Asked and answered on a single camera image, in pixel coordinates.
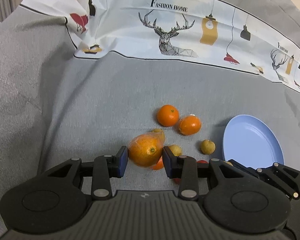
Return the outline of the white printed deer cloth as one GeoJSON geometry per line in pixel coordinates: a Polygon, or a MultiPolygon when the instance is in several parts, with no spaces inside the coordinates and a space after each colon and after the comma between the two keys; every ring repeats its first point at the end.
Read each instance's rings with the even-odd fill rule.
{"type": "Polygon", "coordinates": [[[79,59],[109,52],[180,60],[260,75],[300,93],[300,47],[222,0],[23,0],[63,17],[79,59]]]}

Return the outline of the red tomato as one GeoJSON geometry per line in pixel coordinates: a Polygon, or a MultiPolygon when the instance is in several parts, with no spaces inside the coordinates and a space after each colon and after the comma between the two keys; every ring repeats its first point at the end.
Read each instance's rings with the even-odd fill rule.
{"type": "Polygon", "coordinates": [[[174,178],[173,180],[174,180],[174,182],[175,182],[176,184],[178,184],[178,185],[179,185],[180,182],[181,182],[181,179],[179,179],[179,178],[174,178]]]}
{"type": "Polygon", "coordinates": [[[199,160],[199,161],[197,161],[197,163],[200,163],[200,164],[208,164],[208,162],[205,161],[205,160],[199,160]]]}

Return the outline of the orange tangerine hidden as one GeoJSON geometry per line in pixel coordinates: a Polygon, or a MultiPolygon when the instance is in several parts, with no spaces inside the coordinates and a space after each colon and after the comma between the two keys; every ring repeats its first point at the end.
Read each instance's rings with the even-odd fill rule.
{"type": "Polygon", "coordinates": [[[164,168],[163,159],[160,157],[158,162],[150,167],[151,170],[160,170],[164,168]]]}

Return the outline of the blue round plate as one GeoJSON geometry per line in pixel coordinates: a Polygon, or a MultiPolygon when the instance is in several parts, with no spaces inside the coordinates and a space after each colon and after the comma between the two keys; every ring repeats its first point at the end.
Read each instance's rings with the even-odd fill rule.
{"type": "Polygon", "coordinates": [[[260,119],[250,115],[237,115],[225,127],[222,142],[223,158],[233,159],[253,169],[284,164],[279,141],[272,130],[260,119]]]}

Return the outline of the orange tangerine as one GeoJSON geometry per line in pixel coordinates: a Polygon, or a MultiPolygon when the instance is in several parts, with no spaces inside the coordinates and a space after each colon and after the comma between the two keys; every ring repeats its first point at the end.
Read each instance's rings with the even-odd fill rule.
{"type": "Polygon", "coordinates": [[[195,115],[188,115],[183,117],[178,124],[178,131],[182,135],[193,135],[200,131],[202,122],[200,118],[195,115]]]}
{"type": "Polygon", "coordinates": [[[179,121],[179,111],[172,105],[163,105],[157,111],[157,121],[161,126],[172,127],[179,121]]]}
{"type": "Polygon", "coordinates": [[[163,146],[160,133],[143,133],[130,141],[128,157],[137,166],[151,167],[161,158],[163,146]]]}

